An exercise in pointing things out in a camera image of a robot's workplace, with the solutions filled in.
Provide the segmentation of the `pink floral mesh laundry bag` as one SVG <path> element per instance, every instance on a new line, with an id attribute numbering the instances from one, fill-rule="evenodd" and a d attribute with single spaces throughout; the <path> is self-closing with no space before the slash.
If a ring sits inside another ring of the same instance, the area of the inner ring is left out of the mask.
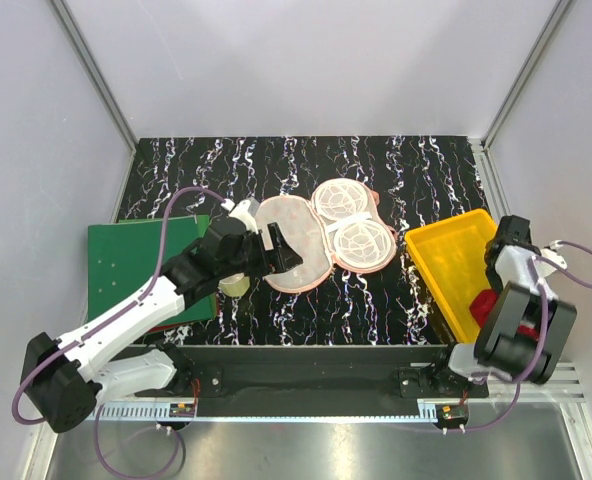
<path id="1" fill-rule="evenodd" d="M 279 226 L 287 244 L 303 263 L 265 281 L 288 294 L 311 290 L 339 267 L 358 274 L 385 268 L 396 253 L 396 233 L 378 213 L 379 194 L 352 179 L 321 183 L 305 199 L 280 195 L 261 202 L 257 224 Z"/>

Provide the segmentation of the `red lace bra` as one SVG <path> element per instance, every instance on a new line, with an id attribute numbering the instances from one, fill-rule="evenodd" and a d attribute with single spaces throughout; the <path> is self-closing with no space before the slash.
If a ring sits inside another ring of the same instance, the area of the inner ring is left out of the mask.
<path id="1" fill-rule="evenodd" d="M 469 311 L 480 328 L 482 328 L 487 322 L 498 298 L 499 295 L 494 290 L 485 289 L 482 290 L 471 302 Z M 533 324 L 526 324 L 524 322 L 521 322 L 518 326 L 517 333 L 535 341 L 537 341 L 540 336 L 539 331 Z"/>

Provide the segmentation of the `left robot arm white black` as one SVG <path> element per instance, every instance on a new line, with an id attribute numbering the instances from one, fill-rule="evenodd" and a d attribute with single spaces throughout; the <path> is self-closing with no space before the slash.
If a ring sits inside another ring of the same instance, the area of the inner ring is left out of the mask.
<path id="1" fill-rule="evenodd" d="M 94 409 L 145 390 L 172 396 L 191 386 L 191 361 L 172 347 L 128 359 L 117 356 L 134 340 L 216 292 L 235 275 L 262 278 L 300 266 L 302 256 L 277 223 L 256 230 L 233 216 L 216 220 L 179 254 L 160 258 L 145 284 L 95 320 L 53 339 L 41 332 L 26 346 L 12 416 L 27 396 L 55 433 L 65 433 Z"/>

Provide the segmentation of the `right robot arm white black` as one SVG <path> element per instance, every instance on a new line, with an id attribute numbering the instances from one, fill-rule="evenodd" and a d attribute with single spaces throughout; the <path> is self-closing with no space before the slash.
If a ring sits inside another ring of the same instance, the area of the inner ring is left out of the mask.
<path id="1" fill-rule="evenodd" d="M 430 371 L 430 384 L 442 396 L 472 380 L 496 374 L 507 381 L 542 385 L 549 381 L 577 316 L 576 307 L 559 299 L 536 261 L 530 222 L 501 218 L 486 245 L 485 274 L 497 295 L 473 344 L 459 343 L 448 362 Z"/>

